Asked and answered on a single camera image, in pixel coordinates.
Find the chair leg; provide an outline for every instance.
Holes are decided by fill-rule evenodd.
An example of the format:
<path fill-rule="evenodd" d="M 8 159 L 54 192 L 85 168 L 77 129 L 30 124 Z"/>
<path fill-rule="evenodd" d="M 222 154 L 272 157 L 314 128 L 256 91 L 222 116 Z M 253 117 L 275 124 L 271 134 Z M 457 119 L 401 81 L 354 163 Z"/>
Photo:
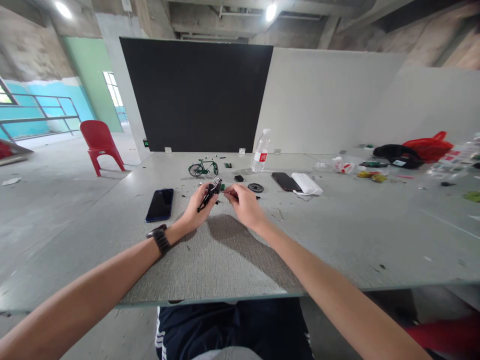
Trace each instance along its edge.
<path fill-rule="evenodd" d="M 93 168 L 95 169 L 96 175 L 98 177 L 101 177 L 102 175 L 100 174 L 100 164 L 99 161 L 97 160 L 98 155 L 89 152 L 88 155 L 90 155 L 91 163 L 93 164 Z"/>
<path fill-rule="evenodd" d="M 120 157 L 119 151 L 118 150 L 112 151 L 111 156 L 113 156 L 113 158 L 115 159 L 116 163 L 120 167 L 120 170 L 125 171 L 124 162 L 123 162 L 122 158 Z"/>

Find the shorts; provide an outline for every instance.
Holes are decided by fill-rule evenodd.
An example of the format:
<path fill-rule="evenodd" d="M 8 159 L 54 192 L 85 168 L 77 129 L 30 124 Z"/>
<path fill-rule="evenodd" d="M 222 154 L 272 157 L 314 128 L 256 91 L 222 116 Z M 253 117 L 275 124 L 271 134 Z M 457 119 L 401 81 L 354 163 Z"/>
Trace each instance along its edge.
<path fill-rule="evenodd" d="M 190 360 L 211 350 L 244 347 L 262 360 L 313 360 L 298 298 L 158 308 L 160 360 Z"/>

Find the bicycle model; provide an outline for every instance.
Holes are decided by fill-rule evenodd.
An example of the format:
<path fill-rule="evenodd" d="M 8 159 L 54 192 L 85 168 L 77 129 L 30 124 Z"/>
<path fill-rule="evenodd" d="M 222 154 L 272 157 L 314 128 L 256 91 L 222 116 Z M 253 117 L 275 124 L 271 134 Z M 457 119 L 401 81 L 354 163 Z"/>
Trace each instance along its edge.
<path fill-rule="evenodd" d="M 212 171 L 215 175 L 219 174 L 219 167 L 217 163 L 214 161 L 214 158 L 211 156 L 205 156 L 205 159 L 198 159 L 200 163 L 194 163 L 190 165 L 188 168 L 188 172 L 193 177 L 197 178 L 202 174 L 208 174 L 210 172 L 210 168 L 213 167 Z"/>

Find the white power bank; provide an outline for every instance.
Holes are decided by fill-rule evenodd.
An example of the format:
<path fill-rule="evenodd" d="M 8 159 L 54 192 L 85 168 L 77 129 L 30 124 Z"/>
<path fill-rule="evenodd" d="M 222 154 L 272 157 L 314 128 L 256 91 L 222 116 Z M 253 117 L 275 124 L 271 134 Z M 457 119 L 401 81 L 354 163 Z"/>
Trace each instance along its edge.
<path fill-rule="evenodd" d="M 291 177 L 292 177 L 293 180 L 295 180 L 295 182 L 298 184 L 300 189 L 303 191 L 303 193 L 301 193 L 301 192 L 297 192 L 297 191 L 293 190 L 293 192 L 295 194 L 298 194 L 298 195 L 322 195 L 322 193 L 324 192 L 322 190 L 322 188 L 320 186 L 318 186 L 317 183 L 315 181 L 313 181 L 310 178 L 310 176 L 308 176 L 305 173 L 294 172 L 293 174 L 291 174 Z"/>

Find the person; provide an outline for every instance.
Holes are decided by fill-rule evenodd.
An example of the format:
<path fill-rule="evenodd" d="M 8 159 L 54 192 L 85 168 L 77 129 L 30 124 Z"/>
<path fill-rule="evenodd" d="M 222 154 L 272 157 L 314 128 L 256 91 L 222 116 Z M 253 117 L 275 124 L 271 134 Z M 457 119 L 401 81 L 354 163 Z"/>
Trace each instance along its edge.
<path fill-rule="evenodd" d="M 59 359 L 122 299 L 161 257 L 209 216 L 218 195 L 197 212 L 203 184 L 183 216 L 161 236 L 141 241 L 58 291 L 0 340 L 0 359 Z M 265 239 L 333 325 L 363 359 L 429 359 L 387 314 L 268 220 L 255 194 L 241 184 L 224 196 L 247 228 Z M 162 308 L 157 352 L 161 359 L 312 359 L 298 299 L 239 301 Z"/>

